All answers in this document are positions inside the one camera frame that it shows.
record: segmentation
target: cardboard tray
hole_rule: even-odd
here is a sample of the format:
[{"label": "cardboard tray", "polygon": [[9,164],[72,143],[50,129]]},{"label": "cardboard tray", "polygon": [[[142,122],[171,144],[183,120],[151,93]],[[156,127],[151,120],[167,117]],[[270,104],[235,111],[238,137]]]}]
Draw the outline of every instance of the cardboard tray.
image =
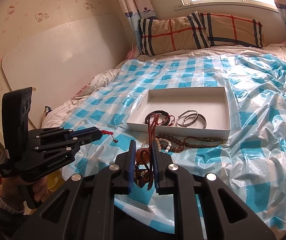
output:
[{"label": "cardboard tray", "polygon": [[[230,114],[224,87],[189,87],[149,90],[137,104],[126,123],[133,131],[148,132],[147,125],[144,124],[145,117],[150,112],[156,110],[163,110],[175,116],[175,124],[172,126],[157,126],[156,133],[185,137],[216,137],[223,140],[227,140],[229,137],[231,130]],[[206,128],[203,129],[204,121],[200,117],[196,123],[189,127],[178,126],[176,123],[178,116],[187,110],[196,110],[202,114],[207,121]]]}]

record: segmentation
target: yellow bucket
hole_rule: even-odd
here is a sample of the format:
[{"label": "yellow bucket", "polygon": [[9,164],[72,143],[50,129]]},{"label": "yellow bucket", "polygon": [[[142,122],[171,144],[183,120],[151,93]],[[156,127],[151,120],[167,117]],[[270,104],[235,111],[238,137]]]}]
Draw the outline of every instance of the yellow bucket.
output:
[{"label": "yellow bucket", "polygon": [[60,170],[54,171],[53,173],[49,174],[47,178],[47,188],[50,192],[56,191],[65,182],[65,180],[62,178]]}]

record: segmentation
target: plaid pillow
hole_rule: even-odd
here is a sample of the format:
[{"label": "plaid pillow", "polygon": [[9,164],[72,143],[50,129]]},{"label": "plaid pillow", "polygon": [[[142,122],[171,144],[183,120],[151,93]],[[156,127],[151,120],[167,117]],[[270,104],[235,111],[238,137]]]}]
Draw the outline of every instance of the plaid pillow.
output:
[{"label": "plaid pillow", "polygon": [[264,47],[263,26],[257,20],[228,14],[198,13],[211,46]]},{"label": "plaid pillow", "polygon": [[159,55],[179,49],[203,49],[210,44],[196,13],[169,20],[140,19],[142,54]]}]

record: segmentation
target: silver bangle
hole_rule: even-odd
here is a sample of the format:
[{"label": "silver bangle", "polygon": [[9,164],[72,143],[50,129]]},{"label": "silver bangle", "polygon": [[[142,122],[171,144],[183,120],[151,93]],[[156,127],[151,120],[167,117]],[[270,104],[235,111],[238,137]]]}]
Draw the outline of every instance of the silver bangle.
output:
[{"label": "silver bangle", "polygon": [[[187,118],[187,117],[189,117],[189,116],[187,116],[184,120],[183,120],[183,124],[179,124],[179,119],[184,115],[184,114],[187,114],[187,113],[189,113],[189,112],[196,112],[196,113],[193,113],[193,114],[190,114],[189,116],[195,116],[195,119],[192,121],[192,122],[189,122],[189,123],[185,123],[185,119]],[[189,127],[189,126],[191,126],[192,124],[194,124],[195,122],[196,122],[196,120],[197,120],[197,118],[198,118],[198,112],[197,111],[195,111],[195,110],[187,110],[186,112],[184,112],[183,114],[181,114],[181,115],[179,115],[178,116],[178,119],[177,119],[177,121],[176,121],[176,124],[178,125],[178,126],[180,126],[180,127]]]},{"label": "silver bangle", "polygon": [[183,124],[185,124],[185,120],[187,119],[187,118],[189,118],[189,117],[191,117],[191,116],[196,116],[196,119],[197,118],[202,118],[204,121],[205,121],[205,125],[204,125],[204,127],[203,127],[203,129],[205,129],[206,128],[206,125],[207,125],[207,122],[206,122],[206,119],[205,119],[205,117],[203,116],[203,115],[201,115],[201,114],[197,114],[197,115],[195,115],[195,114],[189,114],[187,117],[185,117],[184,119],[183,119]]}]

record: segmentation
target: person's hand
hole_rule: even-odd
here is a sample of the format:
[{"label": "person's hand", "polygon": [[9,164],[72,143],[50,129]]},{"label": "person's hand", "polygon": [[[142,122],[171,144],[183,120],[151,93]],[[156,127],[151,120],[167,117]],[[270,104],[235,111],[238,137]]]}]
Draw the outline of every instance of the person's hand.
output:
[{"label": "person's hand", "polygon": [[[15,210],[22,208],[24,198],[18,188],[19,185],[31,185],[27,183],[20,176],[9,178],[2,178],[0,185],[0,198],[10,207]],[[34,199],[39,202],[44,202],[48,198],[47,176],[35,181],[32,186],[34,192]]]}]

